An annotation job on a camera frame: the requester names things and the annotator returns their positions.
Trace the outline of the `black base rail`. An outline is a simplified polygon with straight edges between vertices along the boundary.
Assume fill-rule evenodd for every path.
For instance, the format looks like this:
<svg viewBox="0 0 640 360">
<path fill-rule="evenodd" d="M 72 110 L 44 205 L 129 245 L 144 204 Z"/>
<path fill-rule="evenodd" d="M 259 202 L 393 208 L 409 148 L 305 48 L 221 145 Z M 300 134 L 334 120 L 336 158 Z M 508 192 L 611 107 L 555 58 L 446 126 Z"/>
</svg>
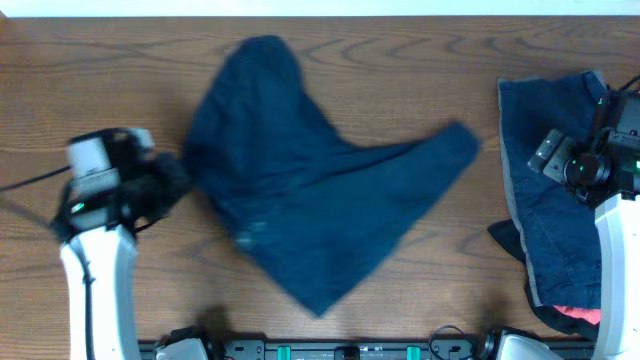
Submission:
<svg viewBox="0 0 640 360">
<path fill-rule="evenodd" d="M 467 360 L 590 359 L 596 343 L 544 339 L 510 327 L 495 327 L 482 336 L 447 326 L 425 339 L 270 340 L 240 333 L 214 339 L 202 327 L 170 332 L 157 341 L 141 341 L 143 359 L 203 360 Z"/>
</svg>

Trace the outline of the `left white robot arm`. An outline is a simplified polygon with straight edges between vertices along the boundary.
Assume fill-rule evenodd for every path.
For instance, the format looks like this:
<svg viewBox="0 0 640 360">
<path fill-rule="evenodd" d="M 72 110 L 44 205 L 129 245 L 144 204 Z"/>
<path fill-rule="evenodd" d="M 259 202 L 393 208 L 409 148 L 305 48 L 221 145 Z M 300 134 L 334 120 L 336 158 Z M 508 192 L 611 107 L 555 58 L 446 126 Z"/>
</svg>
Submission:
<svg viewBox="0 0 640 360">
<path fill-rule="evenodd" d="M 166 216 L 189 190 L 189 178 L 170 153 L 73 145 L 73 178 L 53 228 L 61 240 L 69 295 L 73 359 L 138 359 L 133 280 L 138 219 Z"/>
</svg>

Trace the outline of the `red garment in pile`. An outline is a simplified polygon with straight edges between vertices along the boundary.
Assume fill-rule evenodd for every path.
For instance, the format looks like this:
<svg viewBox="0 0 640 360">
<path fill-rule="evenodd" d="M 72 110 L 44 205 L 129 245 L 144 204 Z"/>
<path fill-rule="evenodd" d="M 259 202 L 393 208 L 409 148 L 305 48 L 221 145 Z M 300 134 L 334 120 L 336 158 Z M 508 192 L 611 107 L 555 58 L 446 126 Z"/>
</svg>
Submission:
<svg viewBox="0 0 640 360">
<path fill-rule="evenodd" d="M 600 309 L 586 309 L 586 308 L 577 308 L 577 307 L 569 307 L 569 306 L 559 306 L 554 305 L 554 308 L 562 313 L 563 315 L 575 318 L 582 319 L 592 325 L 598 325 L 601 321 L 601 310 Z"/>
</svg>

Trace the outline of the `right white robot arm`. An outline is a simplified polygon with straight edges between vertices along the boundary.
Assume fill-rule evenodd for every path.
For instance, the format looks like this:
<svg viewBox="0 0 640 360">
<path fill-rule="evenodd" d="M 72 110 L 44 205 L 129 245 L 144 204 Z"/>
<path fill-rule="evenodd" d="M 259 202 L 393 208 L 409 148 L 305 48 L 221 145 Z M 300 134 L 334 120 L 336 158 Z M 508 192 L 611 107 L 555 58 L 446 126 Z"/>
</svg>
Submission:
<svg viewBox="0 0 640 360">
<path fill-rule="evenodd" d="M 595 359 L 639 357 L 639 93 L 610 91 L 589 143 L 565 165 L 576 199 L 595 211 L 601 248 L 601 320 Z"/>
</svg>

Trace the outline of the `blue denim garment pile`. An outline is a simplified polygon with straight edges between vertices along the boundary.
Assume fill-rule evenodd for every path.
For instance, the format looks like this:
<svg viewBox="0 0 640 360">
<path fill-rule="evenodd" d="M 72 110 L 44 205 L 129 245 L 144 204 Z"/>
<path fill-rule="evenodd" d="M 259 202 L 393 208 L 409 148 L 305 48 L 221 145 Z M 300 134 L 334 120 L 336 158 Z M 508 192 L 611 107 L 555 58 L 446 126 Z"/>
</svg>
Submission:
<svg viewBox="0 0 640 360">
<path fill-rule="evenodd" d="M 527 163 L 552 129 L 586 141 L 605 92 L 604 78 L 594 70 L 555 80 L 498 82 L 505 196 L 537 306 L 601 306 L 601 251 L 593 211 Z"/>
</svg>

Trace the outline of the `dark navy shorts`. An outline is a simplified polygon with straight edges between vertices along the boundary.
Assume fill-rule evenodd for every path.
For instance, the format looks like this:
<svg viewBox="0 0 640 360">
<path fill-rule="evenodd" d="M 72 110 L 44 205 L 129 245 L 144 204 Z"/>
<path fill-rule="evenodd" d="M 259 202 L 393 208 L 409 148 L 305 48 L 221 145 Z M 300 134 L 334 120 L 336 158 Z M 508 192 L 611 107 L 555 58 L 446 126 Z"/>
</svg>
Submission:
<svg viewBox="0 0 640 360">
<path fill-rule="evenodd" d="M 376 269 L 478 150 L 459 123 L 415 142 L 347 142 L 285 42 L 260 36 L 219 71 L 183 162 L 235 243 L 319 316 Z"/>
</svg>

